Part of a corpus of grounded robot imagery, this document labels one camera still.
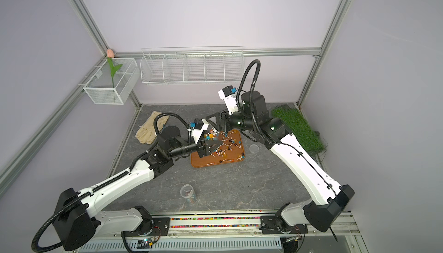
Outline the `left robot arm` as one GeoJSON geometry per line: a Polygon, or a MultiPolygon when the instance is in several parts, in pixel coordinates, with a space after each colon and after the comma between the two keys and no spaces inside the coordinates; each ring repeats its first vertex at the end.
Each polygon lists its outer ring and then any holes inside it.
{"type": "Polygon", "coordinates": [[[105,233],[119,232],[123,238],[128,234],[160,236],[161,230],[143,206],[135,206],[123,214],[105,215],[102,211],[122,195],[165,173],[175,160],[192,153],[206,157],[216,151],[220,141],[210,138],[210,130],[221,130],[218,122],[207,117],[187,123],[172,112],[155,116],[151,147],[116,175],[80,191],[65,190],[54,214],[33,237],[32,251],[46,253],[60,247],[73,251],[105,233]]]}

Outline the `clear plastic jar lid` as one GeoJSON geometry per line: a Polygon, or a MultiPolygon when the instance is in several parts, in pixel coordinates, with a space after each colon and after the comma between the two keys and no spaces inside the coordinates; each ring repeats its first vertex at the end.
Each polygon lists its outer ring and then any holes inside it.
{"type": "Polygon", "coordinates": [[[259,152],[260,148],[256,144],[252,144],[249,146],[249,151],[251,154],[257,154],[259,152]]]}

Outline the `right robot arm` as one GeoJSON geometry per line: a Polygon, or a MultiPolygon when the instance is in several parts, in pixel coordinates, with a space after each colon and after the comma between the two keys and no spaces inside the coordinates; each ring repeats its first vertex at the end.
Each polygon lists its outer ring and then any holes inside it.
{"type": "Polygon", "coordinates": [[[304,203],[287,203],[276,213],[277,229],[287,232],[297,224],[310,224],[327,232],[355,194],[329,176],[306,152],[284,121],[272,117],[263,95],[256,90],[261,62],[253,60],[246,68],[238,88],[220,90],[226,110],[207,117],[218,131],[247,131],[248,138],[262,143],[279,157],[299,179],[310,195],[304,203]]]}

